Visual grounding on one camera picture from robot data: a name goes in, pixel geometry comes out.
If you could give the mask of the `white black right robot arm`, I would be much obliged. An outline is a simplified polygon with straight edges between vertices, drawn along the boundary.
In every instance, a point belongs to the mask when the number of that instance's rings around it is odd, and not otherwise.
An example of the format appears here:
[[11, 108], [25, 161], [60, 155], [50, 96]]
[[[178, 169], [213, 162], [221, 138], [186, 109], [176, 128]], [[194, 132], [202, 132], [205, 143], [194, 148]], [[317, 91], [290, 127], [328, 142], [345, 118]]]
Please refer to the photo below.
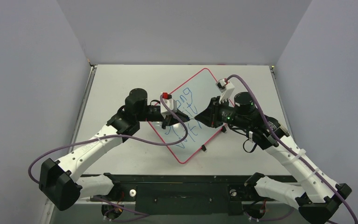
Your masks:
[[277, 119], [264, 114], [252, 93], [236, 94], [234, 106], [214, 97], [195, 119], [208, 127], [227, 124], [244, 130], [250, 141], [273, 156], [297, 181], [297, 185], [290, 185], [254, 173], [244, 184], [244, 193], [250, 199], [279, 201], [297, 209], [309, 223], [324, 224], [351, 193], [347, 184], [334, 181], [315, 166], [288, 130]]

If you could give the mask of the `pink framed whiteboard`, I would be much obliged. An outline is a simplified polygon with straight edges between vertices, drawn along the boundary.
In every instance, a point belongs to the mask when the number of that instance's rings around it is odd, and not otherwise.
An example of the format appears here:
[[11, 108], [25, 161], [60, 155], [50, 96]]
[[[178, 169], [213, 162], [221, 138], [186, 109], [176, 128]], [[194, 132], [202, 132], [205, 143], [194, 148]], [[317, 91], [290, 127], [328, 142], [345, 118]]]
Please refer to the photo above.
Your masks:
[[212, 72], [208, 68], [203, 68], [169, 92], [176, 100], [178, 109], [191, 118], [186, 122], [188, 129], [186, 139], [167, 147], [181, 164], [188, 162], [220, 131], [220, 128], [210, 128], [193, 119], [207, 108], [212, 97], [220, 96], [220, 91], [215, 85], [216, 82], [217, 79]]

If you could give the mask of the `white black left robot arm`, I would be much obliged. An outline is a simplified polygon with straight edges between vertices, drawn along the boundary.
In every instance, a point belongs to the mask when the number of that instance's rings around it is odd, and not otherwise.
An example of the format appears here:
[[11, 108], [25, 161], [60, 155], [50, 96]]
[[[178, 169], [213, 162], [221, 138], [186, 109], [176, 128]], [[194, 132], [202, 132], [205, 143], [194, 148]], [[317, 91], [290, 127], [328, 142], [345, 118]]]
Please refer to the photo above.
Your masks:
[[190, 118], [181, 112], [172, 95], [163, 92], [159, 105], [150, 105], [146, 90], [136, 88], [130, 91], [124, 105], [105, 125], [87, 141], [78, 142], [71, 153], [57, 159], [46, 159], [41, 165], [39, 189], [60, 211], [70, 208], [78, 199], [101, 195], [110, 201], [120, 196], [120, 187], [108, 174], [82, 177], [84, 172], [111, 149], [128, 139], [143, 143], [153, 142], [135, 137], [140, 122], [161, 122], [162, 128], [180, 123], [185, 135], [174, 141], [176, 145], [186, 139], [185, 125]]

